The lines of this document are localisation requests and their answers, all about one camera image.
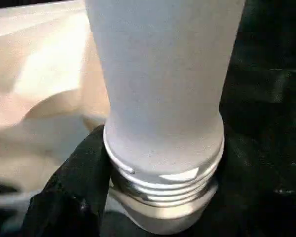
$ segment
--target black glove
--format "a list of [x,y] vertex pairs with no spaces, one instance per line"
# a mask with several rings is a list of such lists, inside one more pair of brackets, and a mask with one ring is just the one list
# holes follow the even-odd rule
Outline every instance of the black glove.
[[31,199],[23,237],[99,236],[111,175],[102,134],[97,127]]

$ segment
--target black fabric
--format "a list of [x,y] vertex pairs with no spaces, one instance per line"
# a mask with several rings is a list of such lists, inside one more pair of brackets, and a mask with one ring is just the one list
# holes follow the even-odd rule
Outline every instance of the black fabric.
[[97,127],[31,199],[23,237],[96,237],[107,197],[111,164]]
[[[296,0],[247,0],[220,112],[226,142],[216,173],[219,189],[200,220],[173,236],[296,236]],[[95,140],[78,148],[74,157],[87,156],[86,149],[103,155],[102,136]],[[98,189],[94,177],[103,174],[91,163],[69,158],[45,190],[60,182],[62,195],[79,197],[100,217],[99,206],[92,208],[94,195],[106,192],[107,179],[105,188]],[[57,198],[54,203],[63,209],[62,202]],[[24,227],[37,226],[28,219],[30,225]],[[157,235],[121,214],[107,213],[101,236]]]

